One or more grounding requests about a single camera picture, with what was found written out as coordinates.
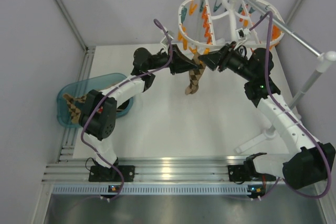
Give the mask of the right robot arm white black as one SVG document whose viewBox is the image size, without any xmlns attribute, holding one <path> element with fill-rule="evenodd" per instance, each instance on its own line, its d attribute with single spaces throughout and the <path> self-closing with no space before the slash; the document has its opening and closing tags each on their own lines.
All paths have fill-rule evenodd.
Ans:
<svg viewBox="0 0 336 224">
<path fill-rule="evenodd" d="M 287 154 L 261 152 L 248 156 L 244 165 L 249 179 L 268 174 L 284 179 L 295 190 L 322 180 L 331 183 L 335 148 L 318 141 L 287 105 L 270 77 L 274 63 L 268 49 L 257 48 L 247 57 L 231 43 L 201 55 L 200 60 L 211 70 L 229 69 L 244 78 L 247 99 L 269 120 L 287 147 Z"/>
</svg>

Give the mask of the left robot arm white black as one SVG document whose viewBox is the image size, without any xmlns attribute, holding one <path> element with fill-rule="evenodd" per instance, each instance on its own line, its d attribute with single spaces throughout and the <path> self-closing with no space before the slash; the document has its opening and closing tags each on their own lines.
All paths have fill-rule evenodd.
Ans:
<svg viewBox="0 0 336 224">
<path fill-rule="evenodd" d="M 95 153 L 95 164 L 106 180 L 117 178 L 117 155 L 110 142 L 105 141 L 115 128 L 117 108 L 130 98 L 148 90 L 155 72 L 168 68 L 171 74 L 199 69 L 194 59 L 185 56 L 176 44 L 168 50 L 152 54 L 140 47 L 133 54 L 133 70 L 123 81 L 101 91 L 91 90 L 80 109 L 81 141 Z"/>
</svg>

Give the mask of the teal plastic basket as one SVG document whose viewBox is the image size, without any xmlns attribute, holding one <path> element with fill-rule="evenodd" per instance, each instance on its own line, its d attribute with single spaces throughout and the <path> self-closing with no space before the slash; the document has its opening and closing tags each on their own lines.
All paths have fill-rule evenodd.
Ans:
<svg viewBox="0 0 336 224">
<path fill-rule="evenodd" d="M 127 77 L 121 73 L 111 73 L 103 76 L 90 78 L 78 82 L 71 83 L 64 88 L 57 95 L 57 120 L 60 125 L 66 128 L 79 128 L 79 124 L 73 124 L 70 119 L 70 113 L 65 99 L 62 95 L 68 93 L 73 97 L 81 97 L 87 95 L 91 90 L 104 90 L 122 82 Z"/>
</svg>

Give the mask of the white round clip hanger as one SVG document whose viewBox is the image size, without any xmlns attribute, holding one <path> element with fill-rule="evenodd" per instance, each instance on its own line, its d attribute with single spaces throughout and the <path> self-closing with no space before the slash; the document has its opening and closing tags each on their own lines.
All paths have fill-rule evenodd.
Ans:
<svg viewBox="0 0 336 224">
<path fill-rule="evenodd" d="M 270 48 L 280 43 L 284 32 L 276 25 L 271 27 L 267 39 L 268 22 L 246 0 L 185 0 L 178 9 L 178 33 L 192 48 L 203 54 L 206 48 L 214 51 L 225 44 L 236 42 L 235 30 L 249 28 L 250 39 L 243 44 L 249 51 Z"/>
</svg>

